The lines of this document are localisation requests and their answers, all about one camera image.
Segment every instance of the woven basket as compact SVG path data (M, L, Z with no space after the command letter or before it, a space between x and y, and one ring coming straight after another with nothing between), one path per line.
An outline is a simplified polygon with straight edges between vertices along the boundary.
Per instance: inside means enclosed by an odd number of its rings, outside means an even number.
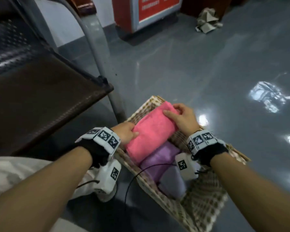
M151 96L128 121L136 124L147 113L161 105L164 101L159 96ZM177 131L169 138L169 141L183 152L190 153L186 146L186 140L187 137L180 131ZM228 145L228 149L230 155L243 164L250 161L248 157L235 150L231 145ZM117 149L115 157L134 175L137 175L141 171L122 149ZM210 231L227 200L226 190L222 187L217 175L211 169L207 174L200 174L198 179L192 181L186 195L181 200L170 199L162 194L145 172L137 177L137 181L140 187L167 213L174 217L187 231L191 232Z

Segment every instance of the gray floor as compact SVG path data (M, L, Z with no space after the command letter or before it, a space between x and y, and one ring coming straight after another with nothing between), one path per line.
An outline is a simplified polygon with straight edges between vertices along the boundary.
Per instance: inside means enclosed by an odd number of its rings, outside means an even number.
M108 36L127 115L151 95L185 103L203 124L207 120L208 129L249 156L253 170L290 192L290 0L258 0L233 9L223 28L208 35L197 33L188 16L169 22L125 40ZM74 62L97 72L89 54L78 56ZM62 148L97 123L116 124L106 98L51 140ZM136 184L124 216L131 178L123 169L110 203L101 205L92 195L73 200L70 216L90 232L183 231ZM213 231L252 228L229 200Z

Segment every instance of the folded towel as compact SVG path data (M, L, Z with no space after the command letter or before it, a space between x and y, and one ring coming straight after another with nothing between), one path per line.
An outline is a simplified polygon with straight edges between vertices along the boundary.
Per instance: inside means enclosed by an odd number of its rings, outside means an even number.
M150 156L143 160L140 168L145 169L155 164L172 164L175 160L175 156L179 152L180 150L177 147L166 141ZM147 170L145 170L145 172L154 180L155 183L157 183L163 173L168 169L168 167L170 167L170 165L157 165L148 168Z
M170 166L160 178L158 188L174 199L181 199L189 188L190 181L184 181L177 166Z
M133 139L127 146L127 152L131 160L139 165L155 149L161 146L177 130L174 121L163 114L163 110L169 110L176 114L172 104L164 102L143 117L134 127L133 132L139 132L139 136Z

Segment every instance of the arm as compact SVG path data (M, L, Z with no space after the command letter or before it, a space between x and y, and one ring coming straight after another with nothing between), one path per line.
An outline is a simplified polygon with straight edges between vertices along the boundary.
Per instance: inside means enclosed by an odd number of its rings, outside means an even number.
M290 194L228 153L214 156L211 166L232 201L256 231L290 231Z
M138 134L132 123L112 128L127 144ZM15 187L0 195L0 232L47 232L93 162L89 151L76 147Z

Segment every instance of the crumpled paper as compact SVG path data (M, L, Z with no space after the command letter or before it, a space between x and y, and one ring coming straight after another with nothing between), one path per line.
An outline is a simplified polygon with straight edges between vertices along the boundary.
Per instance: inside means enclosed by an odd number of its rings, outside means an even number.
M197 18L197 26L195 29L203 33L208 33L216 28L221 28L222 23L219 22L219 19L215 17L215 10L213 8L206 7L201 11L199 17Z

